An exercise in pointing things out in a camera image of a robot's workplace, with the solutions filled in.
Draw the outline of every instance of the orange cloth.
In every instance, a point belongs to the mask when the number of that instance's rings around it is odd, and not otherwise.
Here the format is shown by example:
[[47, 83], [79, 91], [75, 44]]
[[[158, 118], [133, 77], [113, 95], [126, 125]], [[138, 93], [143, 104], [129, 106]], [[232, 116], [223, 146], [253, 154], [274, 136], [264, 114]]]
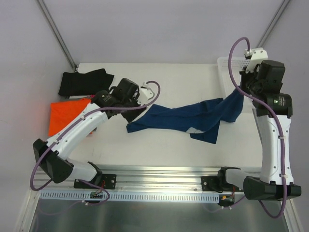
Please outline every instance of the orange cloth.
[[90, 99], [51, 103], [51, 116], [48, 136], [54, 136], [72, 122], [90, 103]]

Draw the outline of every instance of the cable tie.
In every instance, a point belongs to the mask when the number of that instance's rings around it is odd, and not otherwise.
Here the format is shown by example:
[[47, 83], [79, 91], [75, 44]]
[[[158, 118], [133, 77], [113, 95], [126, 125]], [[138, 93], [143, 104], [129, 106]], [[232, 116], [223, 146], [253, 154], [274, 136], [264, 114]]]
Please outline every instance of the cable tie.
[[58, 140], [58, 139], [53, 139], [53, 140], [52, 140], [52, 144], [53, 144], [53, 143], [58, 144], [58, 143], [59, 143], [59, 140]]

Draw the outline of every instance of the black cloth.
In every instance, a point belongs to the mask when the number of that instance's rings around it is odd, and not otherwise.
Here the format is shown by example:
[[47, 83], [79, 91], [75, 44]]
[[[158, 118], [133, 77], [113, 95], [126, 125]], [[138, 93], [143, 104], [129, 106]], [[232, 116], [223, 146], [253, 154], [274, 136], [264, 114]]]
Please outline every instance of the black cloth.
[[114, 75], [98, 69], [87, 73], [64, 72], [59, 95], [63, 97], [96, 94], [101, 90], [109, 90]]

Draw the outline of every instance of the metal surface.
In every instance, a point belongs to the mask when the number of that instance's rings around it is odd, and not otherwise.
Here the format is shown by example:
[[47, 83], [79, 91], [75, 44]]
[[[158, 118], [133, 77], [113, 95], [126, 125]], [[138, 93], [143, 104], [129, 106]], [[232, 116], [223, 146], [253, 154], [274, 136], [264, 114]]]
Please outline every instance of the metal surface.
[[[98, 165], [104, 174], [116, 174], [118, 191], [143, 192], [202, 192], [201, 176], [217, 175], [220, 168], [185, 168], [185, 167], [136, 167]], [[242, 169], [252, 176], [258, 176], [260, 169]], [[34, 177], [36, 187], [43, 185], [49, 177], [38, 170]], [[74, 180], [62, 183], [50, 183], [49, 189], [73, 188]]]
[[[109, 201], [121, 202], [194, 202], [194, 203], [219, 203], [218, 194], [199, 193], [161, 193], [161, 192], [116, 192], [109, 191]], [[98, 194], [102, 199], [107, 198], [107, 194]], [[40, 199], [50, 200], [85, 200], [97, 201], [90, 198], [91, 191], [80, 190], [43, 190]]]
[[265, 42], [273, 32], [276, 24], [278, 23], [279, 19], [281, 18], [282, 14], [286, 10], [287, 6], [290, 4], [292, 0], [283, 0], [281, 5], [279, 6], [278, 10], [276, 11], [275, 15], [271, 19], [269, 25], [267, 26], [263, 36], [260, 38], [260, 41], [257, 43], [256, 47], [263, 47]]
[[[116, 191], [126, 194], [176, 193], [181, 195], [196, 194], [203, 196], [200, 177], [216, 175], [219, 168], [179, 168], [179, 167], [135, 167], [135, 166], [99, 166], [104, 173], [115, 173], [120, 177]], [[243, 169], [250, 175], [257, 176], [259, 170]], [[42, 171], [36, 174], [36, 184], [46, 182], [48, 176]], [[73, 181], [60, 185], [51, 183], [48, 190], [71, 189]], [[239, 199], [243, 193], [236, 193]], [[67, 209], [72, 201], [40, 199], [40, 208], [46, 213], [60, 212]], [[276, 213], [279, 202], [266, 202], [267, 208]], [[36, 202], [26, 206], [21, 231], [122, 231], [122, 232], [182, 232], [182, 231], [291, 231], [303, 232], [293, 202], [288, 200], [285, 217], [272, 220], [257, 201], [244, 200], [232, 210], [219, 210], [217, 204], [182, 203], [182, 202], [119, 202], [110, 201], [102, 206], [88, 207], [77, 204], [70, 210], [56, 216], [34, 215]]]
[[[40, 200], [46, 213], [67, 209], [72, 201]], [[243, 201], [232, 210], [219, 210], [215, 204], [107, 202], [91, 207], [77, 204], [56, 216], [36, 214], [31, 232], [286, 232], [284, 218], [269, 218], [257, 201]], [[278, 202], [267, 202], [271, 212], [279, 210]]]
[[304, 232], [293, 199], [286, 202], [284, 217], [289, 231]]
[[48, 8], [44, 2], [44, 0], [37, 0], [38, 5], [40, 6], [40, 9], [42, 10], [42, 13], [45, 17], [45, 19], [47, 20], [51, 30], [53, 31], [57, 41], [59, 42], [59, 45], [62, 49], [62, 51], [64, 52], [64, 55], [66, 56], [70, 66], [76, 70], [77, 69], [77, 64], [74, 62], [73, 57], [70, 54], [70, 51], [68, 50], [63, 38], [61, 37], [61, 34], [51, 16], [51, 14], [48, 11]]

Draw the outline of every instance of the white wall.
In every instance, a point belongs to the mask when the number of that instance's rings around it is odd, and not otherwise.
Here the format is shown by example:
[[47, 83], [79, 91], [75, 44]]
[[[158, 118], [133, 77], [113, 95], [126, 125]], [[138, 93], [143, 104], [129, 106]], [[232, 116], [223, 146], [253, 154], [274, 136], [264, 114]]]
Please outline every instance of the white wall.
[[305, 231], [309, 221], [309, 1], [294, 0], [282, 16], [265, 48], [270, 59], [285, 64], [282, 91], [293, 98], [290, 129], [290, 160], [296, 184], [302, 196], [295, 204]]
[[71, 71], [35, 0], [0, 1], [0, 231], [13, 231], [46, 138], [50, 103]]
[[216, 64], [243, 35], [256, 45], [282, 0], [45, 2], [77, 63]]

